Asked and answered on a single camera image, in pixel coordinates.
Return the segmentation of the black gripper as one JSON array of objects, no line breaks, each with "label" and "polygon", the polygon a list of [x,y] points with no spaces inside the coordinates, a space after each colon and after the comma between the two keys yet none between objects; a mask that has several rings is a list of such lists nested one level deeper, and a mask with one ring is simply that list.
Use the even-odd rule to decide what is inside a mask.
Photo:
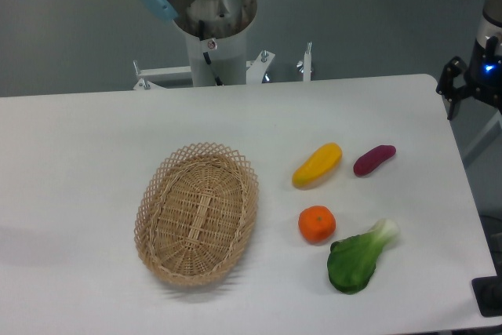
[{"label": "black gripper", "polygon": [[[454,86],[454,81],[459,76],[464,76],[465,90],[463,86]],[[453,120],[460,110],[463,90],[466,97],[473,97],[484,104],[501,109],[500,35],[492,35],[482,44],[475,43],[468,68],[459,56],[454,56],[443,67],[436,93],[449,105],[448,120]]]}]

